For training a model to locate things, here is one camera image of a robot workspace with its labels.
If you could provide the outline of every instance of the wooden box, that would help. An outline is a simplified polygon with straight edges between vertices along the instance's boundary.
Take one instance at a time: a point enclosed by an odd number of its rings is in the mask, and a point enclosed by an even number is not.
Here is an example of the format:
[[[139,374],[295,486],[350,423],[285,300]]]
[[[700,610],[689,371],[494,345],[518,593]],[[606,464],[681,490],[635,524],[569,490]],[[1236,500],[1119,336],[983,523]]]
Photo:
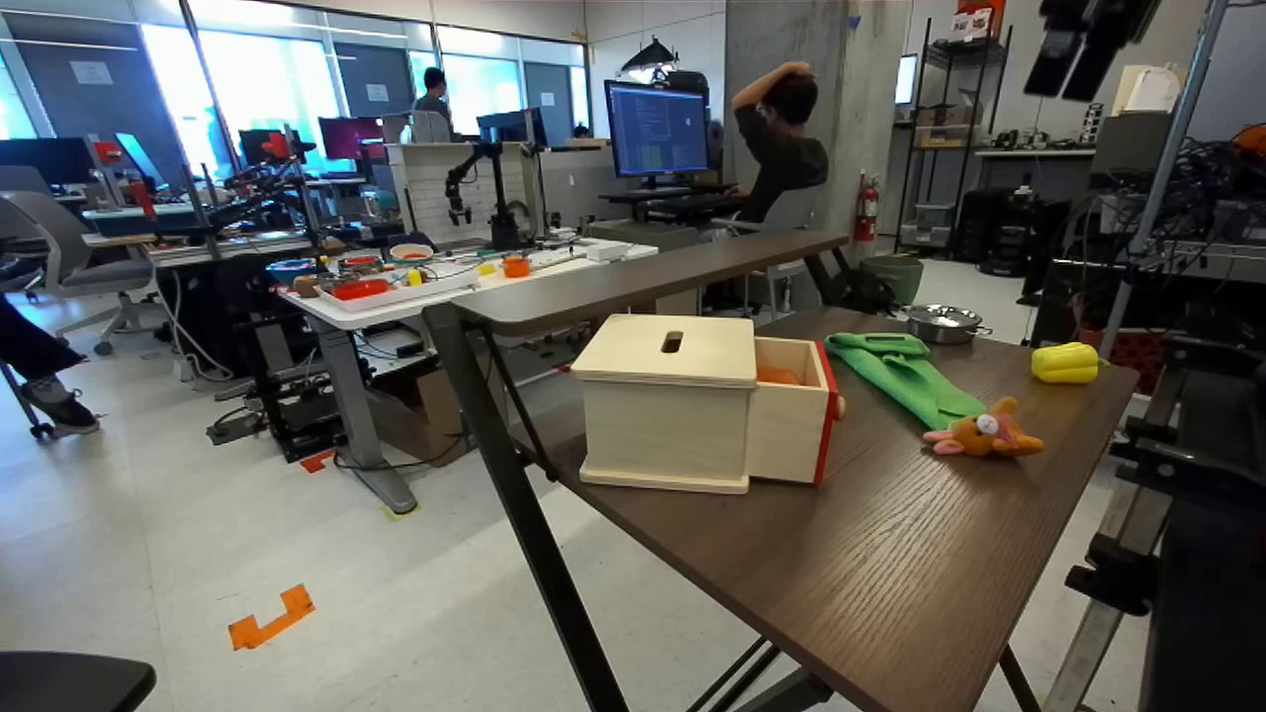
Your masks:
[[[752,319],[610,316],[576,374],[585,391],[585,483],[748,490]]]
[[[760,387],[748,406],[748,475],[824,483],[845,394],[824,345],[758,341]]]

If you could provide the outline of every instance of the person's arm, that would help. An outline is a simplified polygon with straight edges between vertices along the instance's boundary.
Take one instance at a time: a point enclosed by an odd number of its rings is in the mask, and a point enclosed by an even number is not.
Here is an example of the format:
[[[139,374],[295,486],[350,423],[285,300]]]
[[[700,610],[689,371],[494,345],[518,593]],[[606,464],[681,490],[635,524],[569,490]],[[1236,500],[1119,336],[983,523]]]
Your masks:
[[[781,63],[781,65],[758,75],[748,85],[739,85],[739,89],[733,96],[733,112],[765,101],[765,96],[768,96],[784,75],[810,75],[810,65],[808,65],[808,63]]]

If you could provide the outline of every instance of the green cloth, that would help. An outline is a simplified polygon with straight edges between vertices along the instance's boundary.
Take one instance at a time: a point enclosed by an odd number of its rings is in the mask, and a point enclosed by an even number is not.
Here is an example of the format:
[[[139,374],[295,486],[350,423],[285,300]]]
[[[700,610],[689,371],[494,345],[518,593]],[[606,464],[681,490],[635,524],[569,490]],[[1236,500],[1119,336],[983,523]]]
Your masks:
[[[929,429],[987,411],[983,399],[958,391],[933,369],[929,346],[909,330],[834,330],[827,336],[827,350]]]

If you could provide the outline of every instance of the lamp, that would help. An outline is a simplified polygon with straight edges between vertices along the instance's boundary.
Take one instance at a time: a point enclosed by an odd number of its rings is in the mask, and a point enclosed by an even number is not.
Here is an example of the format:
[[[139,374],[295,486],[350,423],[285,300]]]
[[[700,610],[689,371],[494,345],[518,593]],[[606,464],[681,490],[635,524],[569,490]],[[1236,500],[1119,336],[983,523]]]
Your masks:
[[[663,63],[678,63],[681,53],[671,52],[659,34],[620,65],[624,69],[647,69],[647,65],[663,65]]]

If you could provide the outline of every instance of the computer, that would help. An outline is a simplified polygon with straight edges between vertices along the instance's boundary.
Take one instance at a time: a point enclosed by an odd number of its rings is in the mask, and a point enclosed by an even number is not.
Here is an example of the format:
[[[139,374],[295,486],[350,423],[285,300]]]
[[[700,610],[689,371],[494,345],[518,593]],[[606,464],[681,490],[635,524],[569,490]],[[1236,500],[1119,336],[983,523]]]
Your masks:
[[[150,177],[155,188],[163,188],[168,183],[163,183],[150,148],[147,148],[135,133],[123,133],[123,131],[121,131],[114,139],[121,139],[121,148],[129,155],[129,162],[130,162],[144,177]]]
[[[14,139],[0,142],[0,167],[35,167],[44,183],[96,183],[96,156],[85,139]]]
[[[606,82],[618,177],[681,183],[709,175],[709,98],[647,82]]]
[[[487,144],[504,144],[504,142],[551,144],[548,118],[537,108],[479,115],[475,121],[479,121],[479,142]]]
[[[388,131],[384,118],[322,118],[322,144],[324,156],[384,162]]]

